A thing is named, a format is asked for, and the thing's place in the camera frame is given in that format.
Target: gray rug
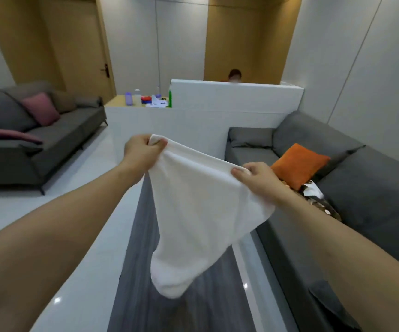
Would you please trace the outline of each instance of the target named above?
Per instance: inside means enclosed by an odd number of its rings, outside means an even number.
[[[256,332],[232,248],[183,296],[161,296],[150,279],[159,241],[152,186],[145,177],[108,332]]]

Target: throw pillow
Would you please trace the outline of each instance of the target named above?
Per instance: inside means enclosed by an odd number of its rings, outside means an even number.
[[[53,122],[61,118],[53,106],[52,100],[45,93],[39,93],[30,98],[22,99],[21,103],[43,127],[50,126]]]
[[[229,140],[232,148],[272,148],[274,128],[241,128],[229,129]]]
[[[312,181],[314,183],[318,183],[321,179],[323,179],[325,176],[335,170],[335,168],[340,165],[340,163],[344,161],[347,157],[356,153],[359,149],[364,147],[365,145],[362,145],[354,149],[343,151],[342,153],[336,154],[335,156],[331,157],[330,161],[313,175]]]
[[[75,97],[73,95],[63,91],[53,91],[50,96],[59,114],[71,112],[76,109]]]
[[[34,144],[42,144],[42,139],[35,135],[8,129],[0,129],[0,140],[22,140],[32,142]]]
[[[279,179],[298,191],[329,160],[329,156],[319,155],[295,143],[271,168]]]

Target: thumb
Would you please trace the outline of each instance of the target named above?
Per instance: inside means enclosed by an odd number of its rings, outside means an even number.
[[[230,173],[232,174],[233,177],[238,179],[242,184],[247,185],[248,180],[250,179],[250,175],[242,171],[241,169],[238,168],[233,168]]]
[[[160,139],[157,143],[155,143],[154,145],[152,145],[152,148],[157,149],[158,154],[162,153],[163,150],[165,149],[165,147],[167,146],[167,140],[166,139]]]

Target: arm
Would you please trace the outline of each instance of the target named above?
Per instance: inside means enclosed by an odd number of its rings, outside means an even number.
[[[0,231],[0,331],[29,331],[78,266],[125,192],[157,161],[166,140],[138,135],[123,161]]]
[[[346,225],[307,203],[265,163],[232,174],[287,212],[306,235],[324,275],[364,331],[399,331],[399,262]]]

